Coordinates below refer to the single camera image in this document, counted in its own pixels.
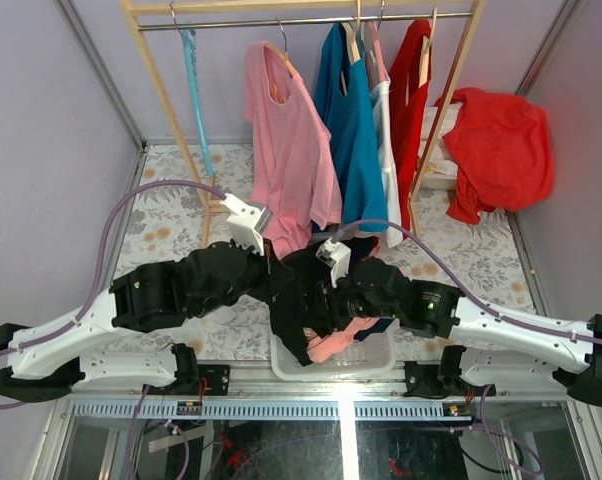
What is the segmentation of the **black printed t-shirt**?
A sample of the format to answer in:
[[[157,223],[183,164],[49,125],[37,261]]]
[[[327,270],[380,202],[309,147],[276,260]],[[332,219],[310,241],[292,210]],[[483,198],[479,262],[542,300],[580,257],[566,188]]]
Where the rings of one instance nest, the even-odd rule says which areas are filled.
[[[316,257],[320,245],[315,242],[283,259],[282,263],[293,270],[294,279],[269,305],[272,332],[303,367],[315,364],[307,354],[309,340],[318,335],[313,330],[314,287],[320,281],[330,281],[330,269]]]

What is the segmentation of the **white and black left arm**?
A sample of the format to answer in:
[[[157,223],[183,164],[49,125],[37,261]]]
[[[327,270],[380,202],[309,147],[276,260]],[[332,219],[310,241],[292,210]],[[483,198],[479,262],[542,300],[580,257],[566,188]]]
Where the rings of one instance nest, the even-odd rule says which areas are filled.
[[[42,403],[80,390],[140,389],[152,395],[198,395],[200,371],[193,348],[176,343],[154,354],[116,352],[118,339],[181,327],[250,296],[272,304],[293,278],[272,245],[262,252],[215,242],[179,261],[143,264],[109,289],[45,325],[0,326],[0,396]]]

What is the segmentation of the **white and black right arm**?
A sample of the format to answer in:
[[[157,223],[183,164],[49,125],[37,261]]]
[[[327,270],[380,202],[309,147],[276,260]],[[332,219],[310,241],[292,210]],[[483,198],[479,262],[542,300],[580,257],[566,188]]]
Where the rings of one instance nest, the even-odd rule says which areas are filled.
[[[337,327],[354,318],[396,319],[423,338],[470,339],[518,351],[531,363],[516,374],[540,374],[571,398],[602,407],[602,315],[568,321],[503,309],[463,285],[411,280],[377,258],[326,282],[317,304]]]

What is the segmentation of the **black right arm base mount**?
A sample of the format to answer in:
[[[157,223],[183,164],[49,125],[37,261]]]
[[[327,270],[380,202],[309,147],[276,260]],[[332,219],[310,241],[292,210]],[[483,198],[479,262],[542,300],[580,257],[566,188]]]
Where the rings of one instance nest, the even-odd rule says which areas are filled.
[[[481,396],[485,389],[488,396],[495,396],[493,384],[474,384],[462,378],[461,360],[466,351],[465,346],[447,346],[437,365],[405,362],[404,396],[442,400],[449,396],[468,397],[471,393]]]

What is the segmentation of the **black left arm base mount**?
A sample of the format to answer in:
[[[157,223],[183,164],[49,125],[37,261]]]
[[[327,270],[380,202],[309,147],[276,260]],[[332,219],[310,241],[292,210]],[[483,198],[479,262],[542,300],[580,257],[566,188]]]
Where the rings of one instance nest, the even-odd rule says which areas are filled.
[[[171,348],[175,357],[174,382],[169,385],[171,395],[226,396],[229,391],[230,366],[204,364],[200,366],[193,348],[175,344]]]

